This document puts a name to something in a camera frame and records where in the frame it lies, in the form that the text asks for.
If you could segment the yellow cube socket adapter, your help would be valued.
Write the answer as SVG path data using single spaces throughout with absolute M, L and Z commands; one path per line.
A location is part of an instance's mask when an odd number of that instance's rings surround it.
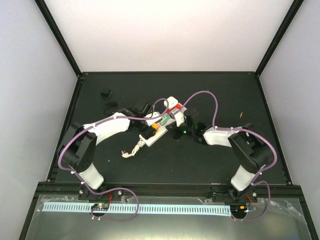
M 158 123 L 155 123 L 155 122 L 151 124 L 151 127 L 153 129 L 155 129 L 156 132 L 159 132 L 160 129 L 161 129 L 161 126 Z

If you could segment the green plug adapter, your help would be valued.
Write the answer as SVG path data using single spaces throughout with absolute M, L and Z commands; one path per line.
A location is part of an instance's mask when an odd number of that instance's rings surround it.
M 162 117 L 161 121 L 159 122 L 159 124 L 161 126 L 164 126 L 170 119 L 171 119 L 171 117 L 169 115 L 164 115 Z

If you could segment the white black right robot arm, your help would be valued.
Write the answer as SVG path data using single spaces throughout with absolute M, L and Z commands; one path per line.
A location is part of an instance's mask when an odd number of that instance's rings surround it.
M 184 111 L 173 108 L 169 115 L 174 122 L 167 125 L 166 129 L 174 139 L 188 136 L 201 145 L 232 148 L 239 161 L 239 167 L 226 187 L 226 195 L 232 202 L 240 201 L 258 176 L 278 160 L 274 147 L 253 131 L 251 123 L 236 128 L 210 126 L 204 123 L 199 111 L 194 108 Z

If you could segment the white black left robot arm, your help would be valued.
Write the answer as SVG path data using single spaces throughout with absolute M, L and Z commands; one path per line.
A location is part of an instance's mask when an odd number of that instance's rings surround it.
M 156 118 L 154 110 L 154 104 L 142 100 L 133 107 L 122 108 L 97 122 L 84 125 L 73 123 L 58 147 L 58 167 L 77 175 L 90 188 L 89 193 L 95 199 L 103 199 L 108 188 L 93 163 L 97 145 L 129 130 L 138 130 L 140 134 L 152 137 L 156 130 L 147 121 Z

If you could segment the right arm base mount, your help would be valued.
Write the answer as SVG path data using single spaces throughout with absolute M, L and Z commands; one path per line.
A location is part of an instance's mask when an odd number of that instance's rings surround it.
M 255 188 L 252 186 L 249 186 L 242 191 L 238 191 L 232 185 L 213 185 L 211 187 L 211 197 L 213 202 L 225 204 L 246 204 L 249 202 L 258 202 Z

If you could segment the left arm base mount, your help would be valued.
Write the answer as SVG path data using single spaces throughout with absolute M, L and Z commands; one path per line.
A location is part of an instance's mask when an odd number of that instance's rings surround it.
M 124 194 L 124 191 L 122 189 L 116 189 L 111 192 L 100 194 L 107 190 L 108 190 L 108 187 L 106 185 L 102 185 L 98 189 L 93 189 L 95 193 L 98 193 L 98 194 L 93 194 L 91 191 L 89 191 L 89 189 L 85 185 L 82 185 L 79 189 L 78 199 L 86 200 L 89 202 L 92 202 L 92 201 L 107 202 L 112 200 L 118 201 Z

